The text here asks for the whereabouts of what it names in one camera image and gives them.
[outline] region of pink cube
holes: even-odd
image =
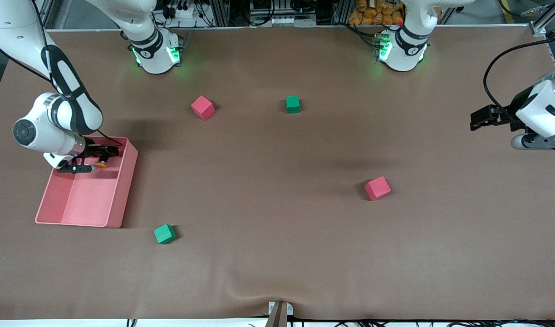
[[[370,197],[370,201],[374,201],[375,199],[388,195],[390,191],[390,186],[388,186],[384,176],[380,176],[379,178],[371,180],[368,184],[366,184],[366,192]]]
[[[213,104],[202,95],[191,105],[192,110],[202,120],[207,120],[215,113]]]

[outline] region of pink tray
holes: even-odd
[[[91,136],[110,144],[103,137]],[[91,173],[58,173],[53,169],[35,217],[36,223],[119,228],[124,218],[138,150],[126,137],[114,137],[123,144],[120,157],[110,158],[107,168]],[[87,158],[94,164],[97,158]]]

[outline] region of green cube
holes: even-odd
[[[300,98],[297,95],[285,97],[285,107],[288,114],[297,114],[300,112]]]
[[[176,240],[176,233],[169,224],[165,224],[154,230],[154,236],[157,237],[159,244],[168,244]]]

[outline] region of metal bracket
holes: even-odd
[[[555,150],[555,135],[543,137],[535,133],[518,135],[511,140],[511,146],[517,150]]]
[[[545,27],[537,30],[536,25],[534,25],[532,21],[530,21],[530,30],[532,31],[533,37],[545,37],[545,34],[547,33],[545,31]]]
[[[288,315],[294,315],[294,307],[291,304],[269,302],[269,318],[265,327],[286,327]]]
[[[287,315],[293,316],[294,315],[294,306],[289,304],[288,302],[283,302],[287,306]],[[275,306],[275,302],[269,302],[269,310],[267,310],[267,314],[270,315],[271,311],[273,311],[273,307]]]

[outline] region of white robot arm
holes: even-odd
[[[67,56],[41,28],[31,0],[0,0],[0,50],[39,72],[57,91],[40,95],[15,123],[16,141],[43,152],[56,168],[82,154],[83,135],[102,126],[102,111]]]
[[[86,0],[124,31],[138,64],[151,74],[167,72],[180,62],[180,39],[152,20],[157,0]]]
[[[379,60],[399,72],[417,66],[427,49],[427,40],[438,22],[435,6],[459,7],[475,0],[403,0],[406,7],[404,24],[397,30],[386,30],[386,50]]]
[[[472,113],[472,131],[510,124],[512,132],[526,131],[511,140],[514,149],[555,149],[555,69],[516,95],[510,105],[495,103]]]
[[[156,0],[88,0],[117,23],[133,46],[138,63],[149,73],[168,71],[180,62],[179,37],[157,29],[151,12]],[[115,145],[94,144],[85,137],[102,126],[103,115],[67,56],[43,29],[32,0],[0,0],[0,50],[51,82],[57,93],[37,97],[13,133],[22,146],[41,151],[61,172],[90,172],[76,159],[95,156],[105,162],[118,155]]]

